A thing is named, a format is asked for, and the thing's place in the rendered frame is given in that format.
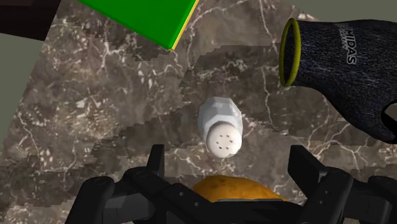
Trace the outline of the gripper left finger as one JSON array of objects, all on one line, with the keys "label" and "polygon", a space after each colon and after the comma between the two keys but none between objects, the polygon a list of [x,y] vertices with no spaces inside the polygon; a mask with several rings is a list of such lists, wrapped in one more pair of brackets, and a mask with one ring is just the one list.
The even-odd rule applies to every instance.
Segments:
[{"label": "gripper left finger", "polygon": [[165,150],[155,144],[145,166],[118,182],[96,176],[83,182],[65,224],[218,224],[215,208],[180,183],[164,180]]}]

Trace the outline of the green book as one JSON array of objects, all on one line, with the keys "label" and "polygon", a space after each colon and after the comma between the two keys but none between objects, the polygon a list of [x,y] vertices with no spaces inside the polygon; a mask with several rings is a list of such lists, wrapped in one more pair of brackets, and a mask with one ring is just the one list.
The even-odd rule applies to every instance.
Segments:
[{"label": "green book", "polygon": [[159,46],[174,50],[199,0],[78,0]]}]

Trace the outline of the white salt shaker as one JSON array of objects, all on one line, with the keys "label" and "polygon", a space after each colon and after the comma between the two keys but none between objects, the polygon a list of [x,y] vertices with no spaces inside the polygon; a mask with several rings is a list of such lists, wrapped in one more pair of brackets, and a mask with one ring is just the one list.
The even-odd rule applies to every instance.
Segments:
[{"label": "white salt shaker", "polygon": [[198,128],[215,157],[232,157],[242,146],[242,113],[230,98],[208,98],[199,107]]}]

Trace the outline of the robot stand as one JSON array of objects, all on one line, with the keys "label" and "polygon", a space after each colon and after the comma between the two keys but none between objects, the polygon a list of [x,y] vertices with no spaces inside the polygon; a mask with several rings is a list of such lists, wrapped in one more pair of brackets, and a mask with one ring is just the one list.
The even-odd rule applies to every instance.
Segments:
[{"label": "robot stand", "polygon": [[0,33],[44,41],[61,0],[0,0]]}]

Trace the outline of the black work glove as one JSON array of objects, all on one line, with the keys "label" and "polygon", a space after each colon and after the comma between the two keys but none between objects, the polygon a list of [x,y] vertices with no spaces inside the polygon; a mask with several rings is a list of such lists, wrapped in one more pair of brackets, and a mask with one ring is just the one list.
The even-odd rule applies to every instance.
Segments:
[{"label": "black work glove", "polygon": [[357,129],[397,144],[397,23],[384,20],[311,22],[290,18],[279,48],[284,87],[322,93]]}]

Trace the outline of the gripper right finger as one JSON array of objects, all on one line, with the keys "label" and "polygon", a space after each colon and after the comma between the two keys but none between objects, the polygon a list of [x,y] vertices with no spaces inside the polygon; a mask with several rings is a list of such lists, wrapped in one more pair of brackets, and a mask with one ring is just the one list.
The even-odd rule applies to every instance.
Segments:
[{"label": "gripper right finger", "polygon": [[302,145],[290,148],[288,174],[307,200],[296,224],[397,224],[397,180],[371,176],[362,182],[323,165]]}]

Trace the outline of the brown potato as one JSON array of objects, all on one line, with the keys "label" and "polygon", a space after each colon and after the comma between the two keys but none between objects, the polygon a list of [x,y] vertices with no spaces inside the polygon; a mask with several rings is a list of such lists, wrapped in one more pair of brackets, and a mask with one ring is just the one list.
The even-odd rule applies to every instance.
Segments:
[{"label": "brown potato", "polygon": [[277,193],[263,184],[231,176],[208,176],[193,186],[193,191],[210,202],[219,199],[281,199]]}]

